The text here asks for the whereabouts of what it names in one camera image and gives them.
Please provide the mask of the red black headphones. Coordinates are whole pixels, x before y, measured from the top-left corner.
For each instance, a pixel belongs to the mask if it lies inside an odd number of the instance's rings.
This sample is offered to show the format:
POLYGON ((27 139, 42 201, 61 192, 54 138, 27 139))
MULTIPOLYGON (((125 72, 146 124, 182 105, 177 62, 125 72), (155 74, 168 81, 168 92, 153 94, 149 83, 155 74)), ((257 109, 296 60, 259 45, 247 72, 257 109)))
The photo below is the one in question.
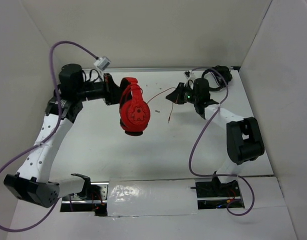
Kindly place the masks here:
POLYGON ((120 126, 129 136, 141 136, 151 117, 150 108, 143 99, 143 90, 134 77, 124 77, 120 82, 120 88, 120 126))

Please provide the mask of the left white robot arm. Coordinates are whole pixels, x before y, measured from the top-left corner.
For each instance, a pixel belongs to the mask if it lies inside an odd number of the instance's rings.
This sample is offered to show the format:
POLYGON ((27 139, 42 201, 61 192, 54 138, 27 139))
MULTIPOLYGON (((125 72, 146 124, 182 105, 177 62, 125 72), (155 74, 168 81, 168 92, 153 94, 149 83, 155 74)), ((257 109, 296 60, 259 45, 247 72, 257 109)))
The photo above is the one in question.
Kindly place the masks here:
POLYGON ((106 105, 115 105, 121 95, 109 73, 104 73, 99 81, 85 80, 79 64, 64 65, 33 149, 16 174, 8 174, 3 184, 16 198, 44 208, 67 195, 88 199, 92 195, 90 177, 72 173, 61 180, 50 180, 51 168, 66 134, 83 109, 83 102, 104 99, 106 105))

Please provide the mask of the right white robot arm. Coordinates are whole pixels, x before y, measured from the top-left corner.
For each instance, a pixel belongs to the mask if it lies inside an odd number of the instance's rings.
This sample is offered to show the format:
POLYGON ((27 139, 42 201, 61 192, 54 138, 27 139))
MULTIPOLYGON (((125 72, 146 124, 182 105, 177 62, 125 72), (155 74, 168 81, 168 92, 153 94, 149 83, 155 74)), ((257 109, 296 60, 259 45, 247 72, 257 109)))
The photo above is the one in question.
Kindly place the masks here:
POLYGON ((207 127, 216 123, 225 130, 228 159, 210 175, 212 192, 222 197, 235 187, 235 178, 239 176, 241 166, 262 156, 265 146, 257 119, 244 118, 223 108, 220 102, 211 98, 212 92, 214 89, 208 80, 200 77, 186 83, 180 82, 165 98, 176 105, 192 104, 196 113, 207 120, 189 155, 188 168, 194 176, 199 176, 192 166, 194 153, 207 127))

